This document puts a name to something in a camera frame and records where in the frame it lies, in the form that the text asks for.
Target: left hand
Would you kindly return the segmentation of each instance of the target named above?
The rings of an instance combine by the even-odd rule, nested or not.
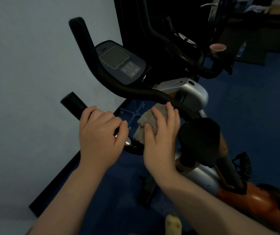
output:
[[[115,129],[119,127],[117,137]],[[80,168],[96,168],[104,172],[112,166],[122,153],[128,137],[128,124],[115,117],[110,111],[91,106],[86,108],[80,118]]]

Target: orange bike part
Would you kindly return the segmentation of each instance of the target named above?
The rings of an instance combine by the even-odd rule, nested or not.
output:
[[[217,197],[231,207],[254,214],[267,222],[270,228],[280,233],[280,210],[275,195],[247,182],[245,195],[220,188]]]

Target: clothes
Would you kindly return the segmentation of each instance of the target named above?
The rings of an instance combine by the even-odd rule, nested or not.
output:
[[[162,115],[164,115],[165,119],[167,120],[168,115],[167,115],[166,105],[157,103],[155,107],[162,113]],[[144,144],[144,126],[146,123],[149,123],[152,126],[154,135],[156,135],[158,126],[157,126],[156,118],[154,117],[151,109],[145,112],[140,117],[140,119],[138,120],[139,127],[133,136],[135,140],[139,141],[142,144]]]

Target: handlebar grip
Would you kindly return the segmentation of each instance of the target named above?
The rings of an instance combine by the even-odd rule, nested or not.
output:
[[[86,104],[83,103],[83,101],[74,92],[71,92],[68,95],[66,95],[61,100],[61,103],[78,120],[80,120],[80,117],[81,117],[84,109],[87,108]]]

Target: forearm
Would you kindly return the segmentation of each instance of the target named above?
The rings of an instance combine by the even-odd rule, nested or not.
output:
[[[78,234],[88,205],[105,171],[77,168],[39,217],[29,235]]]
[[[199,235],[274,234],[177,172],[157,183]]]

